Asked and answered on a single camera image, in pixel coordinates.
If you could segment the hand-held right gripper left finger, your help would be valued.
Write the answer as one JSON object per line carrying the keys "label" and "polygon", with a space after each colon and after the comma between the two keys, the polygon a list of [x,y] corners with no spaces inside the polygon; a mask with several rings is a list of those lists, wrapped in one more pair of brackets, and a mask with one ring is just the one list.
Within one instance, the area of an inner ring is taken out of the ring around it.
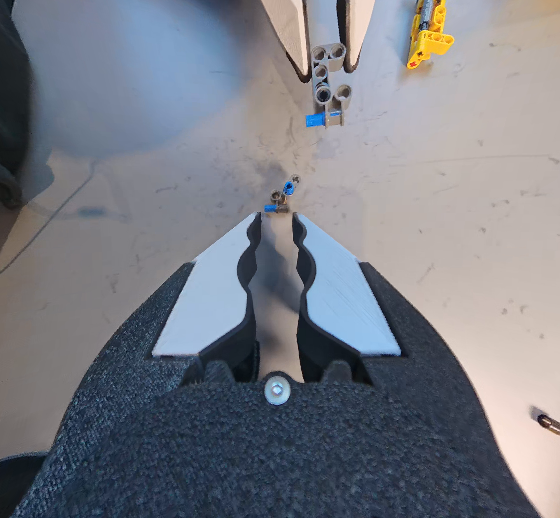
{"label": "hand-held right gripper left finger", "polygon": [[152,356],[248,357],[256,339],[248,285],[261,230],[261,213],[254,212],[192,261]]}

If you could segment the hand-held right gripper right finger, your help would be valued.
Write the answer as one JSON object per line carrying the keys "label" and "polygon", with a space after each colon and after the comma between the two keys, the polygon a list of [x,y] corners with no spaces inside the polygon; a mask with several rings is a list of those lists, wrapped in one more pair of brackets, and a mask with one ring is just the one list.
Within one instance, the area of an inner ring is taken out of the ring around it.
{"label": "hand-held right gripper right finger", "polygon": [[[303,284],[300,338],[310,332],[307,356],[335,358],[327,347],[351,357],[401,356],[398,344],[360,265],[360,259],[303,214],[292,217]],[[319,336],[326,347],[319,347]]]}

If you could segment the grey angled beam assembly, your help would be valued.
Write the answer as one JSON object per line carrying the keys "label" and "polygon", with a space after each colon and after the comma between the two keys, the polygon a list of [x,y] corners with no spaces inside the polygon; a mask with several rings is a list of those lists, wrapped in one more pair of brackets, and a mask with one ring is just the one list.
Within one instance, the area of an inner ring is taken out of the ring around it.
{"label": "grey angled beam assembly", "polygon": [[311,51],[311,82],[314,112],[305,116],[307,128],[344,126],[353,96],[350,85],[334,86],[332,75],[342,69],[346,59],[342,43],[316,46]]}

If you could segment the small grey connector blue pins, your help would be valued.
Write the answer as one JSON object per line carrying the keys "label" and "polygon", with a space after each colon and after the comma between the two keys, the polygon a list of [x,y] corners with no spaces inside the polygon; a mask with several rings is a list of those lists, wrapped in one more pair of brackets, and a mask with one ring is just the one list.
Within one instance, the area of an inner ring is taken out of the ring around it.
{"label": "small grey connector blue pins", "polygon": [[294,195],[301,178],[298,174],[293,174],[284,183],[282,189],[275,189],[270,192],[270,202],[263,207],[264,214],[288,214],[290,213],[290,198]]}

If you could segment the yellow beam assembly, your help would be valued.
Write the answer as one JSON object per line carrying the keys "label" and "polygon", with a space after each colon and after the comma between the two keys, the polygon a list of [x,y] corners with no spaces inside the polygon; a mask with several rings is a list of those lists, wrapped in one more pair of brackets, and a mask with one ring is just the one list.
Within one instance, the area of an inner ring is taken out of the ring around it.
{"label": "yellow beam assembly", "polygon": [[415,16],[410,32],[407,68],[415,69],[431,54],[445,54],[454,43],[444,33],[446,0],[416,0]]}

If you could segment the dark metal tool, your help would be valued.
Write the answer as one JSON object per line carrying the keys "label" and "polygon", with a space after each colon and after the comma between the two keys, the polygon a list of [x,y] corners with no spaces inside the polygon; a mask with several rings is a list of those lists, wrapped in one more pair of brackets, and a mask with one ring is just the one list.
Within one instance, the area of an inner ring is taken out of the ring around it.
{"label": "dark metal tool", "polygon": [[530,406],[529,412],[532,420],[536,421],[545,430],[559,436],[560,430],[558,420],[552,418],[546,411],[535,405]]}

